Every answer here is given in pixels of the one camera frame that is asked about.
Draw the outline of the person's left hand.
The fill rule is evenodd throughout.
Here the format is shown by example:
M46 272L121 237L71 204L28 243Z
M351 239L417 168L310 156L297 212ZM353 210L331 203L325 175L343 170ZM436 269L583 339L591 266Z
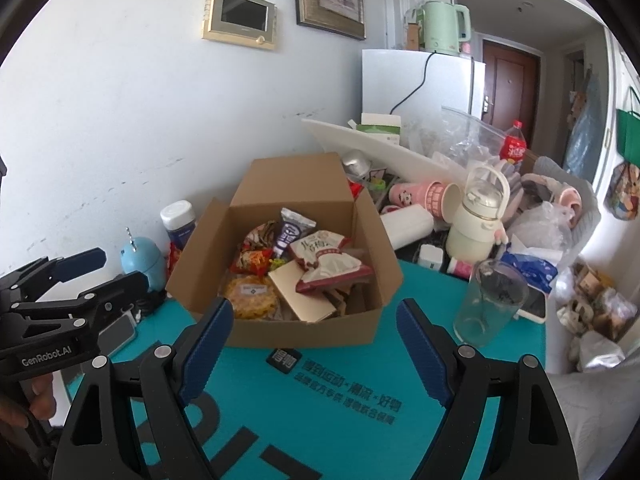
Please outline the person's left hand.
M8 386L1 387L1 421L9 426L26 429L29 414L38 420L49 420L56 414L58 404L53 393L53 375L45 374L30 381L29 403L18 398L18 394Z

